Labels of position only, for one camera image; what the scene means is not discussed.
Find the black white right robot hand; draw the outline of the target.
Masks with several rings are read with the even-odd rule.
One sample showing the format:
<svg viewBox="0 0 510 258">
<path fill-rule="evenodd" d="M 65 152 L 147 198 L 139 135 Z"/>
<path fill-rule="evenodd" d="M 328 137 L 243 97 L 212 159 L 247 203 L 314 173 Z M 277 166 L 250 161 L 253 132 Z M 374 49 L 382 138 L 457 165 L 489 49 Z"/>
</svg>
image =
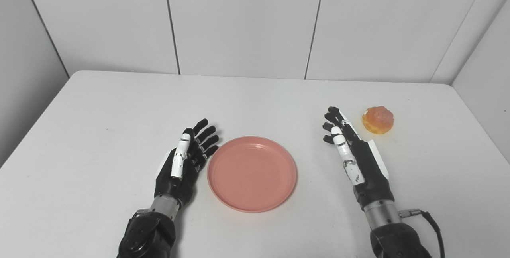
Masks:
<svg viewBox="0 0 510 258">
<path fill-rule="evenodd" d="M 375 142 L 360 138 L 337 107 L 328 107 L 324 118 L 327 121 L 322 127 L 330 133 L 324 136 L 324 141 L 336 147 L 361 209 L 376 201 L 395 201 L 387 168 Z"/>
</svg>

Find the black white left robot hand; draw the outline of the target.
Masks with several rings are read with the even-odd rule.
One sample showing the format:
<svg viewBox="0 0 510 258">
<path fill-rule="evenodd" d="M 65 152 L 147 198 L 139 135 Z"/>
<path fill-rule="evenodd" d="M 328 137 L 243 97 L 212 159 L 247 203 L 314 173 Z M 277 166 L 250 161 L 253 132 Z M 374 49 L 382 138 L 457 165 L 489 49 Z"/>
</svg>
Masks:
<svg viewBox="0 0 510 258">
<path fill-rule="evenodd" d="M 206 118 L 186 128 L 155 179 L 154 197 L 170 197 L 180 207 L 186 206 L 193 198 L 199 173 L 218 150 L 218 142 L 216 127 Z"/>
</svg>

